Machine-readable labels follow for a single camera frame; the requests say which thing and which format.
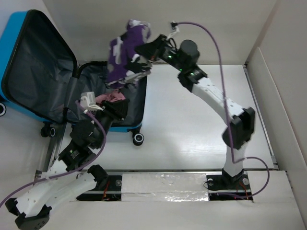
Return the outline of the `purple camouflage cloth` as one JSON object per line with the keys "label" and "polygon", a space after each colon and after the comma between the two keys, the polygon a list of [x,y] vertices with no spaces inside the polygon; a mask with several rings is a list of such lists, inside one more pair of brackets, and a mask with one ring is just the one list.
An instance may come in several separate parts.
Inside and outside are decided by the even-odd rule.
{"label": "purple camouflage cloth", "polygon": [[128,20],[125,33],[109,43],[107,87],[121,89],[136,85],[138,80],[151,73],[151,62],[135,51],[135,47],[146,44],[150,36],[148,22]]}

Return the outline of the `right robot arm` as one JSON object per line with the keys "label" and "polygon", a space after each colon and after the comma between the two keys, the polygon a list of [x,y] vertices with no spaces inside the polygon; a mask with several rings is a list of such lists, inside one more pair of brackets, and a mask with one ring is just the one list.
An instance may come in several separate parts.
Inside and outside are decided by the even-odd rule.
{"label": "right robot arm", "polygon": [[205,101],[225,122],[227,128],[222,139],[227,149],[221,179],[223,186],[233,188],[244,172],[245,149],[255,129],[255,110],[233,102],[213,84],[197,65],[200,53],[191,40],[184,40],[175,48],[161,34],[154,41],[135,47],[135,51],[151,62],[161,59],[179,70],[177,78],[181,85]]}

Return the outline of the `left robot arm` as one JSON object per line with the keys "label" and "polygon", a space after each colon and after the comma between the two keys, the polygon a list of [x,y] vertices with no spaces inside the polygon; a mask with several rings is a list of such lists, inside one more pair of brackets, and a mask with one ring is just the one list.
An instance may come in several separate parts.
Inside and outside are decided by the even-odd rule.
{"label": "left robot arm", "polygon": [[102,153],[113,123],[126,118],[129,102],[128,99],[100,103],[87,103],[81,99],[76,102],[88,118],[74,125],[69,145],[40,179],[20,187],[21,190],[30,187],[25,194],[14,198],[16,192],[12,192],[1,202],[16,216],[18,229],[39,230],[62,202],[88,190],[106,187],[108,174],[94,161]]}

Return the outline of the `blue child suitcase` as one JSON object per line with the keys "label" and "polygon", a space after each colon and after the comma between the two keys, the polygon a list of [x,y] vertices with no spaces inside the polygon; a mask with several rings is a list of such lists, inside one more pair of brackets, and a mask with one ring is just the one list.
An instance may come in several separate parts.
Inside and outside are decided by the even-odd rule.
{"label": "blue child suitcase", "polygon": [[[83,92],[97,96],[114,89],[106,86],[107,61],[79,65],[75,54],[49,18],[39,10],[17,11],[8,19],[0,38],[1,114],[12,106],[41,119],[42,137],[56,135],[55,124],[74,124],[81,115],[75,101]],[[147,76],[119,89],[130,99],[124,120],[113,123],[114,132],[131,132],[142,144]]]}

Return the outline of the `pink headphones with cable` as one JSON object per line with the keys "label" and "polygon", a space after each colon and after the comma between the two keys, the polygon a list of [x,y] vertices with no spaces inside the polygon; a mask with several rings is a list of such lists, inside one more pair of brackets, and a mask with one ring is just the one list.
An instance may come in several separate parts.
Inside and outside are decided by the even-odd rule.
{"label": "pink headphones with cable", "polygon": [[104,101],[116,102],[120,100],[125,100],[125,96],[120,92],[119,89],[114,89],[109,93],[104,93],[95,98],[97,104],[102,104]]}

